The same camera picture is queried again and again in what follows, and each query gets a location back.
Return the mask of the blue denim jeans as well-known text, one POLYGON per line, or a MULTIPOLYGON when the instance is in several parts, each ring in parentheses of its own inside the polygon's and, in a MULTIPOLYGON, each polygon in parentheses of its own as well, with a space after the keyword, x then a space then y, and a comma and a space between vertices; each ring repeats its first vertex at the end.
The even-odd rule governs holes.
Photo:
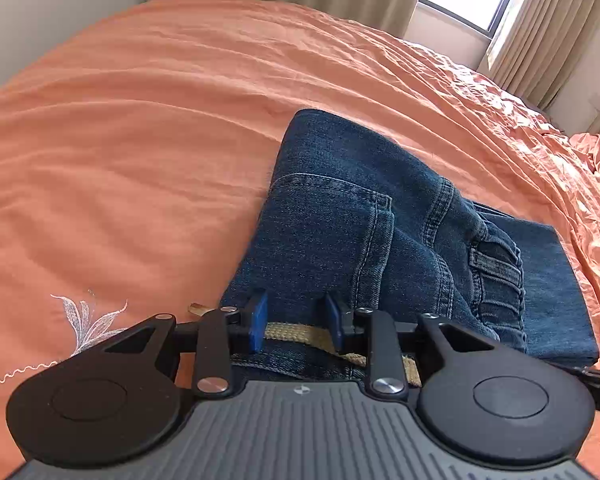
POLYGON ((413 323, 432 313, 529 356, 600 352, 555 230, 465 198, 398 144, 322 110, 291 119, 256 232, 222 296, 325 327, 327 294, 413 323))

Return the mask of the orange bed cover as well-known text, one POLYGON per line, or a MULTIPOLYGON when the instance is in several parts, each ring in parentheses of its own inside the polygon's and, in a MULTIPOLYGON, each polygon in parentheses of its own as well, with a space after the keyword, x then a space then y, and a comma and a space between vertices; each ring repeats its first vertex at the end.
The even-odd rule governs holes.
POLYGON ((24 378, 219 301, 308 107, 554 226, 600 348, 600 136, 564 136, 447 56, 305 6, 152 0, 0 89, 0 479, 22 461, 5 408, 24 378))

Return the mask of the beige woven belt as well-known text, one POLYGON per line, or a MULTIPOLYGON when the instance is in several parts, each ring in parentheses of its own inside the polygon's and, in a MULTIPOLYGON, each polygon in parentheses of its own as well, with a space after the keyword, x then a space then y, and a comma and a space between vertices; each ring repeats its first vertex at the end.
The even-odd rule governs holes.
MULTIPOLYGON (((198 316, 198 318, 201 318, 204 314, 212 310, 212 307, 196 304, 196 302, 193 302, 187 307, 188 313, 198 316)), ((362 356, 362 354, 356 352, 338 354, 332 344, 329 332, 324 328, 313 327, 306 324, 268 322, 264 333, 264 339, 304 344, 307 347, 320 349, 356 366, 362 367, 366 365, 366 357, 362 356)), ((415 361, 408 356, 402 356, 402 361, 408 384, 410 386, 420 387, 422 382, 420 381, 415 361)))

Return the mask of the beige curtain right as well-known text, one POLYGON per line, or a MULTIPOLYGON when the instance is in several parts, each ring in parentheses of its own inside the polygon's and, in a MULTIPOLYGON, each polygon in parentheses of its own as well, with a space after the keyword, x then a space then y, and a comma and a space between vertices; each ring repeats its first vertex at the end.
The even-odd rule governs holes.
POLYGON ((600 24, 600 0, 509 0, 478 72, 545 110, 600 24))

